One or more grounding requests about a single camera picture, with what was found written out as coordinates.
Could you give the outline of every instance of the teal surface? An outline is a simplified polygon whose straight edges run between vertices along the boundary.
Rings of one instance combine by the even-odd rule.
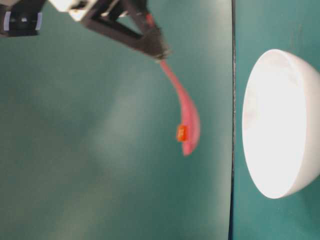
[[[317,28],[320,2],[236,0],[235,7],[237,103],[233,239],[318,240],[320,179],[283,199],[264,197],[254,186],[245,163],[241,117],[250,71],[266,50],[277,48],[291,52],[320,70]]]
[[[229,1],[150,0],[202,123],[152,59],[48,3],[39,37],[0,39],[1,240],[226,240],[232,163]]]

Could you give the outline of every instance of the robotic arm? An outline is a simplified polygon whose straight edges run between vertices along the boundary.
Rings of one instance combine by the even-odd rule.
[[[160,28],[150,24],[147,0],[49,0],[60,12],[69,13],[86,28],[118,41],[157,60],[165,59],[169,48]],[[0,35],[35,36],[41,28],[41,10],[46,0],[0,0]],[[141,33],[119,23],[129,16]]]
[[[176,89],[181,105],[181,124],[177,140],[183,154],[189,155],[198,144],[200,119],[187,91],[165,61],[169,48],[160,28],[147,9],[147,0],[49,0],[60,12],[69,13],[86,28],[140,51],[160,63]],[[46,0],[0,0],[0,36],[34,36],[41,28]],[[141,33],[117,20],[129,16]]]

